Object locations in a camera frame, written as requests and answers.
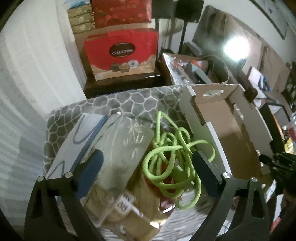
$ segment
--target black oval logo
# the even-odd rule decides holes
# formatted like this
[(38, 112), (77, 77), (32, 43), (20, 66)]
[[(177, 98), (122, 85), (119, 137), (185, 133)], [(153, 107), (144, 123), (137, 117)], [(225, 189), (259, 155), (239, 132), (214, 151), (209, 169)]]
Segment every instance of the black oval logo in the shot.
[(135, 45), (131, 43), (119, 43), (113, 45), (109, 49), (109, 53), (113, 57), (122, 58), (131, 55), (135, 51), (136, 47)]

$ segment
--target red package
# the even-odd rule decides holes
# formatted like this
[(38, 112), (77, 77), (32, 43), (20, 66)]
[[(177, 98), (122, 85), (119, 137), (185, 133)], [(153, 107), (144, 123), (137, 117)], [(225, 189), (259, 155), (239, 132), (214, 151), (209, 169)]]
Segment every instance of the red package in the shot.
[(84, 49), (96, 80), (155, 70), (158, 32), (152, 28), (89, 36)]
[(96, 28), (151, 22), (152, 0), (93, 0), (92, 5)]

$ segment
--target green rope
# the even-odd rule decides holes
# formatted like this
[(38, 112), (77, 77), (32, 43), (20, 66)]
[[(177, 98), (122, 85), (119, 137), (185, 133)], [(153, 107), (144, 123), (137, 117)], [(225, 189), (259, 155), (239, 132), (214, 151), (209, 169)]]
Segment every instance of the green rope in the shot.
[[(175, 128), (175, 135), (170, 132), (164, 132), (160, 135), (160, 119), (163, 116)], [(192, 208), (196, 205), (201, 193), (201, 181), (192, 164), (192, 155), (196, 151), (195, 146), (198, 144), (207, 144), (212, 148), (212, 155), (208, 159), (212, 162), (215, 158), (214, 147), (205, 140), (191, 142), (189, 132), (178, 127), (165, 113), (159, 111), (156, 121), (156, 134), (152, 140), (153, 150), (150, 151), (144, 158), (142, 169), (144, 175), (157, 187), (167, 198), (175, 200), (176, 206), (179, 209)], [(168, 160), (164, 152), (170, 152), (170, 160)], [(162, 173), (162, 162), (167, 166), (167, 169)], [(174, 179), (174, 184), (163, 183), (168, 176)], [(178, 198), (182, 193), (195, 185), (195, 196), (192, 202), (186, 206), (179, 204)]]

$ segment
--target stone pattern tablecloth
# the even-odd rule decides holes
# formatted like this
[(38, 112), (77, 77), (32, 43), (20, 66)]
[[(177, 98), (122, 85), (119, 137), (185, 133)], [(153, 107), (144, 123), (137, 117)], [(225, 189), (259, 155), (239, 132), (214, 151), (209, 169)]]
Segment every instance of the stone pattern tablecloth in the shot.
[[(180, 86), (167, 86), (142, 90), (115, 93), (85, 100), (54, 110), (48, 120), (47, 141), (44, 148), (44, 171), (47, 172), (63, 141), (78, 121), (82, 113), (111, 115), (122, 112), (124, 116), (135, 118), (138, 123), (155, 128), (158, 111), (163, 111), (178, 125), (189, 130), (178, 103), (181, 97)], [(162, 127), (170, 129), (169, 123), (162, 119)], [(189, 201), (194, 193), (182, 196)], [(203, 223), (211, 210), (213, 201), (202, 191), (200, 200), (195, 208), (189, 210), (174, 210), (160, 233), (153, 240), (189, 240), (192, 234)], [(60, 209), (67, 229), (73, 233), (73, 228), (62, 207)], [(96, 225), (96, 218), (88, 213)], [(106, 229), (99, 229), (106, 240), (119, 240), (116, 235)]]

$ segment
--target silver screw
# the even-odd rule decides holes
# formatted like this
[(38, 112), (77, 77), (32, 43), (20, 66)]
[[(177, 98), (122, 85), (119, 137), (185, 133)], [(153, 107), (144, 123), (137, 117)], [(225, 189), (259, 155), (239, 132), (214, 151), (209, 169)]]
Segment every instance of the silver screw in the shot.
[(44, 176), (39, 176), (38, 178), (37, 178), (37, 182), (41, 182), (41, 181), (43, 181), (44, 180)]
[(226, 179), (230, 179), (231, 175), (228, 172), (223, 173), (223, 177)]
[(251, 177), (251, 180), (252, 180), (252, 182), (255, 182), (255, 183), (257, 183), (257, 182), (258, 182), (258, 179), (257, 179), (257, 178), (255, 178), (255, 177)]
[(65, 176), (65, 178), (70, 178), (70, 177), (73, 176), (73, 173), (72, 172), (66, 172), (64, 176)]

